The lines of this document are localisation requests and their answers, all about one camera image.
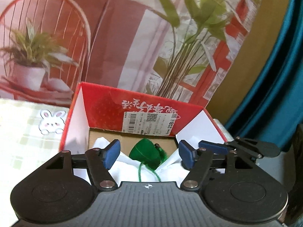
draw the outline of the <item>blue cloth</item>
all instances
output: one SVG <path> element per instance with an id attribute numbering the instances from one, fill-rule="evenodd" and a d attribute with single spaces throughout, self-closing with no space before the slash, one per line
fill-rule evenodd
<path id="1" fill-rule="evenodd" d="M 290 0 L 277 42 L 258 79 L 225 124 L 233 136 L 286 148 L 303 120 L 303 2 Z"/>

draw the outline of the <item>blue gripper pad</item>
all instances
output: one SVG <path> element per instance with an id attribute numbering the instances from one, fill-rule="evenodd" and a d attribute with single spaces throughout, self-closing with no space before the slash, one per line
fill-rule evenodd
<path id="1" fill-rule="evenodd" d="M 106 148 L 101 150 L 103 165 L 109 170 L 112 168 L 121 151 L 121 144 L 118 139 L 113 140 Z"/>
<path id="2" fill-rule="evenodd" d="M 207 142 L 207 141 L 203 141 L 203 140 L 199 142 L 199 148 L 209 149 L 214 154 L 227 155 L 229 152 L 229 149 L 224 144 Z"/>
<path id="3" fill-rule="evenodd" d="M 185 140 L 179 142 L 179 155 L 187 169 L 194 166 L 194 160 L 198 156 L 197 151 Z"/>

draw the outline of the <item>white tissue paper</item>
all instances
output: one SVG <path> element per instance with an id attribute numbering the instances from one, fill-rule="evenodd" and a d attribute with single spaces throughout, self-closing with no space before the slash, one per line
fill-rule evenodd
<path id="1" fill-rule="evenodd" d="M 104 137 L 101 137 L 96 140 L 93 148 L 105 148 L 108 144 L 110 144 L 110 142 Z M 119 157 L 109 170 L 109 173 L 118 186 L 122 181 L 139 182 L 139 165 L 139 161 L 132 160 L 127 155 L 120 152 Z M 155 172 L 159 175 L 162 182 L 176 182 L 178 187 L 180 187 L 180 184 L 189 173 L 189 171 L 185 170 L 181 165 L 181 157 L 179 156 L 178 149 L 173 152 L 173 154 L 161 164 Z M 74 169 L 74 175 L 81 177 L 90 183 L 86 169 Z M 156 176 L 146 169 L 144 165 L 141 167 L 141 180 L 142 182 L 158 182 Z"/>

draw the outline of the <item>bunny sticker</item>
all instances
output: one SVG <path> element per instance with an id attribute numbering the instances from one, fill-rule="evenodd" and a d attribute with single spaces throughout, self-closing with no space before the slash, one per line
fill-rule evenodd
<path id="1" fill-rule="evenodd" d="M 52 115 L 50 111 L 42 109 L 40 111 L 42 120 L 39 124 L 39 129 L 42 135 L 48 135 L 49 133 L 62 134 L 65 125 L 62 118 L 65 113 L 65 111 L 56 111 Z"/>

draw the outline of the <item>white flower pot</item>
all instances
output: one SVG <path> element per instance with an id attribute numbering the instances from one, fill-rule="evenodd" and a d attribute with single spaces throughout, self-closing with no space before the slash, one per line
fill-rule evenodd
<path id="1" fill-rule="evenodd" d="M 39 90 L 45 74 L 45 69 L 42 67 L 21 66 L 14 63 L 13 78 L 20 86 Z"/>

